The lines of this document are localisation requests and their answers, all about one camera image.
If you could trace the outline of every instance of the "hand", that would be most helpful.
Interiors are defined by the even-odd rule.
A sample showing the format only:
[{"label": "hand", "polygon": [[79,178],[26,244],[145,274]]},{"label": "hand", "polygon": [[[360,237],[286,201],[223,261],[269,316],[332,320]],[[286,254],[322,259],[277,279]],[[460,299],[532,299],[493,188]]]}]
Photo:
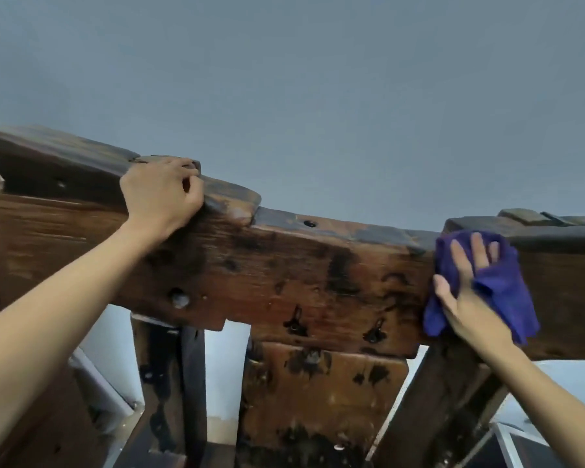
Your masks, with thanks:
[{"label": "hand", "polygon": [[[485,358],[514,343],[509,327],[472,289],[474,273],[490,266],[490,261],[480,233],[472,234],[471,244],[475,271],[461,245],[456,240],[450,244],[453,262],[459,271],[460,290],[457,299],[451,294],[449,283],[444,277],[435,275],[434,287],[455,333]],[[491,262],[498,261],[499,244],[491,243],[489,251]]]},{"label": "hand", "polygon": [[119,180],[128,208],[126,224],[149,236],[153,245],[185,226],[204,203],[204,183],[197,169],[183,167],[188,164],[192,161],[187,158],[139,163]]}]

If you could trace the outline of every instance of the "microfiber cloth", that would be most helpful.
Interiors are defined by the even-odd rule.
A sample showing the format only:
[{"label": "microfiber cloth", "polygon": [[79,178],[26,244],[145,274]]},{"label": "microfiber cloth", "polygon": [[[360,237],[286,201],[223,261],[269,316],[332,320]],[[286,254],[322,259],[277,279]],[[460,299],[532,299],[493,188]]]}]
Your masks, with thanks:
[{"label": "microfiber cloth", "polygon": [[[472,233],[474,231],[456,231],[442,235],[435,242],[435,272],[444,276],[455,297],[459,291],[459,272],[451,257],[450,243],[457,240],[473,263],[470,246]],[[501,235],[487,231],[479,233],[484,239],[486,250],[491,242],[499,243],[499,260],[489,267],[475,271],[472,288],[511,329],[514,343],[524,345],[527,342],[526,338],[534,336],[540,326],[535,316],[533,301],[520,274],[518,251]],[[432,290],[430,296],[423,315],[423,328],[427,335],[438,336],[449,323],[442,311],[442,302],[435,291]]]}]

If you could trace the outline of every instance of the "round hole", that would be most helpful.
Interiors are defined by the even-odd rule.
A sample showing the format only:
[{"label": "round hole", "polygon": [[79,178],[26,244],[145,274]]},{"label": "round hole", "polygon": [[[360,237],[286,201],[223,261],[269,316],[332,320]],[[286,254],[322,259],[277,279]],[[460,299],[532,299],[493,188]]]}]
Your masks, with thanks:
[{"label": "round hole", "polygon": [[191,303],[191,299],[189,299],[185,292],[179,288],[173,288],[169,291],[169,299],[171,300],[172,305],[177,309],[183,309]]}]

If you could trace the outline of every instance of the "gray wall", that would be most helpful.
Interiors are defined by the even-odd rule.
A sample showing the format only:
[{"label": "gray wall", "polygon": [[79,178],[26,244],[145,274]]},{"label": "gray wall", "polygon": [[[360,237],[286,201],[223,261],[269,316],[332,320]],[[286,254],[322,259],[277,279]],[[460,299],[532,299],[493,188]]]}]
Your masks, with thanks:
[{"label": "gray wall", "polygon": [[0,0],[0,123],[342,220],[585,214],[585,0]]}]

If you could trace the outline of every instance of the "forearm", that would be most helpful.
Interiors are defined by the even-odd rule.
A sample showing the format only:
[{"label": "forearm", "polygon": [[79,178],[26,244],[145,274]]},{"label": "forearm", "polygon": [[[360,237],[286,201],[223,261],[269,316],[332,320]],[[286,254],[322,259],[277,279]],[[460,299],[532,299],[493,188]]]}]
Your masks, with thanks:
[{"label": "forearm", "polygon": [[126,222],[0,312],[0,443],[154,245],[143,233]]},{"label": "forearm", "polygon": [[585,468],[585,405],[517,346],[485,357],[531,422],[569,467]]}]

